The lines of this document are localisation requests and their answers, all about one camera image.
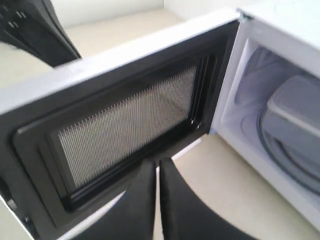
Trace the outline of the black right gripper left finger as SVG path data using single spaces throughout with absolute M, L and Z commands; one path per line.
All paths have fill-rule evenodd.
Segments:
M 151 240 L 156 210 L 156 163 L 144 161 L 117 203 L 75 240 Z

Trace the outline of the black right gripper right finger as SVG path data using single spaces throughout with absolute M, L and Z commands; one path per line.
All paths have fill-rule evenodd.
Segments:
M 211 210 L 190 188 L 171 158 L 159 162 L 159 197 L 165 240 L 253 240 Z

